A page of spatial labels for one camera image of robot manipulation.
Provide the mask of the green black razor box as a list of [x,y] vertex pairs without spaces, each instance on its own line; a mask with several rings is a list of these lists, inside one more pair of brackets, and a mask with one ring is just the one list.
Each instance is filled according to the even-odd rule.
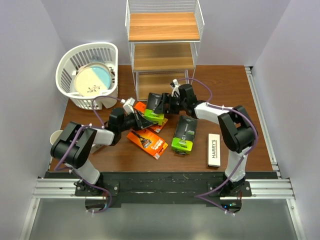
[[155,113],[155,109],[159,106],[161,100],[161,94],[150,92],[148,94],[147,104],[144,111],[144,117],[159,126],[164,123],[165,118],[163,113]]
[[171,149],[178,155],[189,155],[192,151],[198,120],[189,116],[179,117],[172,139]]

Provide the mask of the orange Gillette razor pack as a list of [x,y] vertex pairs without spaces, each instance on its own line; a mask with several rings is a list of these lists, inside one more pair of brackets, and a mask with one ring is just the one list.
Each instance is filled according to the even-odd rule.
[[164,139],[148,129],[131,130],[126,137],[156,160],[161,157],[168,147]]
[[[137,103],[135,104],[135,106],[134,106],[133,108],[134,108],[135,110],[137,110],[137,111],[140,111],[140,112],[144,115],[145,110],[146,110],[146,107],[147,107],[146,104],[144,104],[144,103],[142,103],[142,102],[139,101],[139,102],[137,102]],[[153,132],[155,132],[155,133],[159,133],[159,132],[164,128],[164,126],[165,126],[165,124],[166,124],[167,122],[168,122],[168,119],[167,119],[167,118],[164,118],[162,125],[154,124],[154,125],[148,127],[147,129],[150,130],[150,131],[153,131]]]

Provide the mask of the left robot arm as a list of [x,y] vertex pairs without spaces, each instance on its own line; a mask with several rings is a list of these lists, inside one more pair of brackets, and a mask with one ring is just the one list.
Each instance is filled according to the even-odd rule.
[[86,187],[92,196],[99,196],[107,189],[102,174],[89,160],[92,145],[114,146],[120,141],[122,132],[143,130],[153,125],[139,111],[125,113],[121,107],[114,108],[101,127],[71,121],[51,147],[50,155],[58,160],[54,170],[61,171],[61,165],[65,165],[82,179],[80,187]]

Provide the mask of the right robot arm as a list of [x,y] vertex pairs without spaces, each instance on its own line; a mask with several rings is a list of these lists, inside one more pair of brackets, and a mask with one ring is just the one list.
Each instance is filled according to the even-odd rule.
[[196,198],[204,198],[218,190],[233,197],[240,190],[246,177],[249,153],[256,147],[258,132],[246,109],[242,106],[225,107],[198,100],[191,84],[177,84],[172,93],[155,93],[151,110],[155,114],[180,114],[184,111],[196,120],[206,120],[219,125],[223,141],[228,148],[227,168],[223,182]]

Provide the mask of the grey Harry's box left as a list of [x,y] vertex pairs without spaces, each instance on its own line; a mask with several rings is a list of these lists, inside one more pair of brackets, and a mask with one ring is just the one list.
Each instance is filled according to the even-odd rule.
[[102,147],[103,147],[103,145],[101,145],[101,144],[93,144],[91,146],[90,154],[94,154],[96,151],[98,151]]

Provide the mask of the white Harry's box right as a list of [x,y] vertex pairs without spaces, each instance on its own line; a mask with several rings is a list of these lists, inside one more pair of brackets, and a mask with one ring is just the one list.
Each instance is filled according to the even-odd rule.
[[208,134],[207,164],[209,167],[219,168],[221,166],[221,143],[219,134]]

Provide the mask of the cream and blue plate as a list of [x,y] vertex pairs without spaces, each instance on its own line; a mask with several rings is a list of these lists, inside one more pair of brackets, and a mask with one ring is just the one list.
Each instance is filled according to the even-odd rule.
[[75,90],[82,97],[95,97],[106,93],[112,84],[110,70],[102,63],[90,63],[80,67],[74,78]]

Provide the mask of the white plastic laundry basket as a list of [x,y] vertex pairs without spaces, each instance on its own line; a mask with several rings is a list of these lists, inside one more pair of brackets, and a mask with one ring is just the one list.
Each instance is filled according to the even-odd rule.
[[[111,73],[112,83],[106,93],[84,97],[76,91],[74,79],[80,67],[91,63],[104,64]],[[55,83],[57,89],[81,109],[91,110],[92,105],[97,110],[113,107],[118,97],[118,48],[110,42],[91,42],[72,48],[57,66]]]

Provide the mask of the cream paper cup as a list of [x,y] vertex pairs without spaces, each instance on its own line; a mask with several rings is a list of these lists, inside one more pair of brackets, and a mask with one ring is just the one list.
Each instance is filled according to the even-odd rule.
[[61,135],[61,133],[63,132],[63,130],[56,130],[55,132],[53,132],[49,138],[50,144],[53,145],[56,140],[59,138],[59,136]]

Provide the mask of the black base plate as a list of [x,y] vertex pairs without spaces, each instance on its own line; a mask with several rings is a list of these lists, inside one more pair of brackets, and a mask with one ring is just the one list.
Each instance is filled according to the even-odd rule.
[[274,180],[275,172],[249,172],[245,180],[234,185],[225,185],[211,192],[223,183],[221,172],[103,172],[99,188],[80,183],[78,177],[67,172],[47,172],[47,179],[72,180],[77,197],[101,197],[102,189],[112,196],[111,205],[122,204],[218,204],[226,210],[239,209],[241,198],[253,195],[251,180]]

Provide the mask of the aluminium rail frame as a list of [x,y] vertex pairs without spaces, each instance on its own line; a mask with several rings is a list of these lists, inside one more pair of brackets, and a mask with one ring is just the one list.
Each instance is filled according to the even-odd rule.
[[[240,208],[221,205],[124,203],[92,214],[85,197],[75,195],[71,179],[36,181],[23,226],[23,240],[302,240],[294,192],[289,179],[273,171],[277,161],[267,140],[253,83],[240,65],[198,65],[194,91],[215,105],[245,106],[259,133],[256,149],[248,156],[247,173],[274,172],[276,179],[252,179],[253,194],[242,197]],[[224,173],[228,149],[221,147],[221,167],[207,167],[207,135],[218,125],[201,120],[189,156],[168,148],[159,160],[127,139],[106,146],[89,159],[103,173]]]

